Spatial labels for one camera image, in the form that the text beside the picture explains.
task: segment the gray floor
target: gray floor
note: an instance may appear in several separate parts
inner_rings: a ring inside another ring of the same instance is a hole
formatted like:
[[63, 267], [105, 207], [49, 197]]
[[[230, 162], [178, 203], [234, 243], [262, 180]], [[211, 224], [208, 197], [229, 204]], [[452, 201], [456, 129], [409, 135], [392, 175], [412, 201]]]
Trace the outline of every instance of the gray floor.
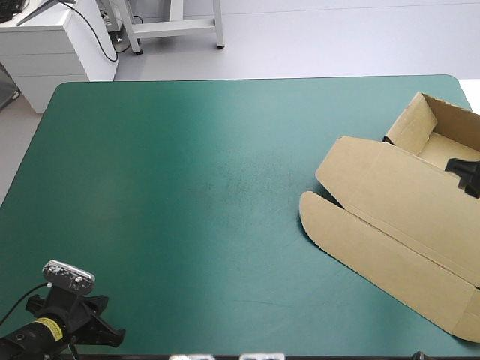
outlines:
[[[131, 0], [155, 21], [163, 0]], [[189, 17], [211, 0], [185, 0]], [[120, 56], [116, 80], [451, 74], [480, 112], [480, 1], [223, 0], [226, 48], [215, 36], [144, 40]], [[0, 112], [0, 202], [40, 121], [25, 98]]]

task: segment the yellow label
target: yellow label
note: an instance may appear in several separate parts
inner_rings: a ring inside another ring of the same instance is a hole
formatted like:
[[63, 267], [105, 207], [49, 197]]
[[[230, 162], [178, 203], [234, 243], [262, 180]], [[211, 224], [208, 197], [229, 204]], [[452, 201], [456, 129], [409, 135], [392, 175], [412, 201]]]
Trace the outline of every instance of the yellow label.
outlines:
[[63, 338], [62, 329], [60, 328], [59, 324], [57, 324], [52, 319], [49, 319], [48, 317], [39, 317], [34, 321], [34, 323], [40, 323], [45, 325], [52, 333], [55, 342]]

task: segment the black plastic clip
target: black plastic clip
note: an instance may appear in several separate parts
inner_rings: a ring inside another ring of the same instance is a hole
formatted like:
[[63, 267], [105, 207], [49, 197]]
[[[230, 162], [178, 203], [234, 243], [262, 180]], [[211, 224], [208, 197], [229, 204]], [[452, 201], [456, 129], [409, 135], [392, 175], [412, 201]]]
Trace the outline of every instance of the black plastic clip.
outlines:
[[480, 199], [480, 161], [450, 159], [445, 171], [460, 176], [458, 187], [471, 197]]

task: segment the green tabletop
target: green tabletop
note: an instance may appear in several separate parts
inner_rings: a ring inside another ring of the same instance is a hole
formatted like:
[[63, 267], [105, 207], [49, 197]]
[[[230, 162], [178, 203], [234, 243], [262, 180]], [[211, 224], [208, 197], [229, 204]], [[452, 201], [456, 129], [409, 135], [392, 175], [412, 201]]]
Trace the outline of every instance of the green tabletop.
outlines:
[[333, 142], [380, 140], [417, 91], [469, 106], [450, 76], [61, 85], [0, 208], [0, 313], [57, 259], [127, 329], [86, 352], [480, 356], [299, 221]]

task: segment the open cardboard box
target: open cardboard box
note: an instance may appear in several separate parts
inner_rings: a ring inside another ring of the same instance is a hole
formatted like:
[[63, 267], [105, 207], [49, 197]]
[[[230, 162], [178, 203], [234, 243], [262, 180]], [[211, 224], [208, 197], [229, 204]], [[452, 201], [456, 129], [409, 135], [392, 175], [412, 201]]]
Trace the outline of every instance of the open cardboard box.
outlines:
[[446, 172], [480, 161], [480, 115], [418, 93], [384, 142], [341, 137], [301, 222], [324, 251], [459, 338], [480, 342], [480, 200]]

